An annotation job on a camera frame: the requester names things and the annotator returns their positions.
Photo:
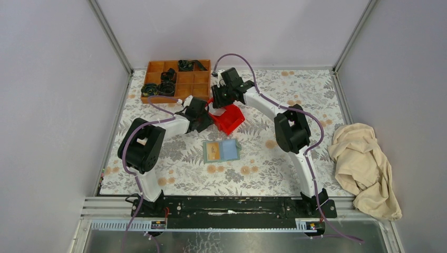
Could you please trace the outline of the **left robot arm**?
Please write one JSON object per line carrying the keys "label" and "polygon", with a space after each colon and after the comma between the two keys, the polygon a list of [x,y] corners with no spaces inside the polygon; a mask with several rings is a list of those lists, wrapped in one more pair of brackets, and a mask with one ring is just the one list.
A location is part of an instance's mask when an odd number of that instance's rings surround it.
{"label": "left robot arm", "polygon": [[133,120],[118,149],[125,172],[134,176],[139,195],[145,200],[143,210],[152,217],[163,212],[162,189],[158,185],[156,166],[164,140],[190,132],[201,132],[213,125],[205,100],[190,96],[184,109],[170,118],[146,121]]}

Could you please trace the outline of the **orange credit card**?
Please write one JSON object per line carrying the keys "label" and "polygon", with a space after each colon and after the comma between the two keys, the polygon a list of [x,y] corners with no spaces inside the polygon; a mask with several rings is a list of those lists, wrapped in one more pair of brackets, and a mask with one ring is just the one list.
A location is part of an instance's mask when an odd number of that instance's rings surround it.
{"label": "orange credit card", "polygon": [[219,142],[207,142],[205,144],[207,161],[220,160]]}

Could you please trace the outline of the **green card holder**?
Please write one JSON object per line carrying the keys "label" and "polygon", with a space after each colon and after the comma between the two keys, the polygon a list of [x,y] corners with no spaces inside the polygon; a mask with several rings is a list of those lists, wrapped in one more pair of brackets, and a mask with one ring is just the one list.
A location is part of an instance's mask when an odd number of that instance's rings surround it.
{"label": "green card holder", "polygon": [[[207,161],[206,148],[205,148],[205,144],[207,142],[219,142],[220,160]],[[239,160],[242,146],[236,139],[227,139],[227,140],[220,140],[220,141],[205,141],[205,142],[203,142],[202,149],[203,149],[204,163],[214,163],[214,162],[226,162],[226,161]]]}

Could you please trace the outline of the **red plastic bin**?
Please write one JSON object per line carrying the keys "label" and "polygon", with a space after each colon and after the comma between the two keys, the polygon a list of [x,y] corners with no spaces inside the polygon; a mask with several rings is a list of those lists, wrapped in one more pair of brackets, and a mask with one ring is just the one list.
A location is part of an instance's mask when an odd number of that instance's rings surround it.
{"label": "red plastic bin", "polygon": [[226,135],[232,134],[245,121],[241,109],[236,105],[231,104],[220,109],[213,109],[212,103],[213,98],[207,101],[207,105],[210,107],[209,115],[217,129]]}

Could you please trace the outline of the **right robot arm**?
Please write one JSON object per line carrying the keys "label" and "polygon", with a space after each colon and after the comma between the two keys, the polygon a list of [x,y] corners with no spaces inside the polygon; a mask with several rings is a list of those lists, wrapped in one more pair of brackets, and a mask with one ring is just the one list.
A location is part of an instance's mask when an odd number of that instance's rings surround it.
{"label": "right robot arm", "polygon": [[300,180],[300,194],[309,199],[302,203],[304,214],[315,217],[323,211],[322,201],[316,197],[318,185],[312,170],[313,162],[306,150],[310,147],[310,127],[299,106],[286,107],[279,101],[262,94],[251,80],[244,81],[235,68],[214,72],[218,83],[211,87],[214,109],[235,102],[250,106],[274,123],[278,146],[289,154]]}

